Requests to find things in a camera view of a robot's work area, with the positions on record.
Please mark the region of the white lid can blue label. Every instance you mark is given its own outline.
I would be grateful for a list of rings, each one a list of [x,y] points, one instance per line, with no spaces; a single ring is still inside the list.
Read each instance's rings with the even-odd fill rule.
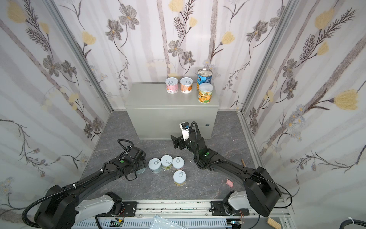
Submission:
[[[158,158],[152,158],[149,161],[148,166],[149,166],[149,169],[151,170],[151,172],[154,174],[158,174],[162,171],[161,161]]]

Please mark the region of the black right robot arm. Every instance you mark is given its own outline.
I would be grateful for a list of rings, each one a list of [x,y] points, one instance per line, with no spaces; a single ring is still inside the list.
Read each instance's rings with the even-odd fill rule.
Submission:
[[[221,201],[217,210],[226,215],[235,215],[242,209],[253,209],[262,217],[268,217],[282,194],[289,191],[274,182],[263,167],[256,169],[232,162],[209,148],[201,136],[198,124],[183,122],[179,125],[182,136],[174,137],[174,148],[187,149],[193,154],[193,161],[201,170],[222,173],[244,187],[244,191],[231,191]]]

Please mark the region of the plastic lid can yellow label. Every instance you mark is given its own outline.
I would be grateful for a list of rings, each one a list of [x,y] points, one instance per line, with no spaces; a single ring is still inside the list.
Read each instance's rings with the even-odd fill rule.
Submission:
[[[200,103],[207,104],[211,102],[213,87],[210,83],[202,83],[199,85],[198,100]]]

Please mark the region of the white lid can orange label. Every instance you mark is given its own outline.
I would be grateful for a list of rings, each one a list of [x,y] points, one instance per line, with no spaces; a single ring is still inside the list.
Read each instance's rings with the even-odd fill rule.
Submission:
[[[189,77],[183,77],[180,80],[180,88],[181,88],[181,92],[184,94],[189,94],[192,92],[192,88],[193,88],[193,80],[192,78]]]

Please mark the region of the large blue labelled can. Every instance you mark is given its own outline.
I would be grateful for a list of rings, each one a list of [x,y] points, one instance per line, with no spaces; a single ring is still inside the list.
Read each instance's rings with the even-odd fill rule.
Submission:
[[[202,83],[211,83],[212,81],[212,71],[208,68],[199,69],[197,72],[197,90]]]

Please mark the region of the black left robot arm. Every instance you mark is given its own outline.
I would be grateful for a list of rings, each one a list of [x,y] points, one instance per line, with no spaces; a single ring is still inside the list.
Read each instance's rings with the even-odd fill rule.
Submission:
[[[128,179],[130,174],[146,168],[146,153],[133,145],[123,146],[124,151],[109,162],[103,163],[101,169],[84,179],[72,184],[50,188],[46,195],[27,206],[22,213],[22,221],[33,228],[70,229],[81,214],[77,206],[88,196],[121,177]]]

